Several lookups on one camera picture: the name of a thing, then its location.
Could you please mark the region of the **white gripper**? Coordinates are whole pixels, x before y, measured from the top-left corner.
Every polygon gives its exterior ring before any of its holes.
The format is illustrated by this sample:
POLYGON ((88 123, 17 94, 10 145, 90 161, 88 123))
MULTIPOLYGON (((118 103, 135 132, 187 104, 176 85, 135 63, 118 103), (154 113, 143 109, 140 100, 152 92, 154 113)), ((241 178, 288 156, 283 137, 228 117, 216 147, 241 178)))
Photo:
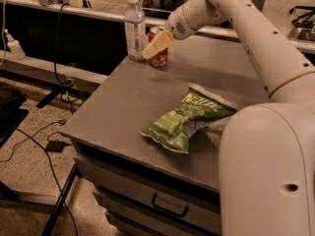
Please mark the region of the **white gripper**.
POLYGON ((192 34, 184 17, 183 6, 174 10, 164 23, 165 30, 160 31, 142 51, 142 56, 149 60, 153 56, 168 48, 174 39, 186 39, 192 34))

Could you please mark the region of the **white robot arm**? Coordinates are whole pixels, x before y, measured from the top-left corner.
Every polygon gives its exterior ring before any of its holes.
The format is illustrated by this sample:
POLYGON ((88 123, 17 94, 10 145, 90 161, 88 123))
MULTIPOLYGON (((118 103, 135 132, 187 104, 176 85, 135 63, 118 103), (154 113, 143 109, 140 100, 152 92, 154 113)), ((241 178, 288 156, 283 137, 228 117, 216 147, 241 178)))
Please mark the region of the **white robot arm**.
POLYGON ((229 20, 269 102, 239 110, 220 140, 222 236, 315 236, 315 67, 251 0, 189 0, 151 58, 219 17, 229 20))

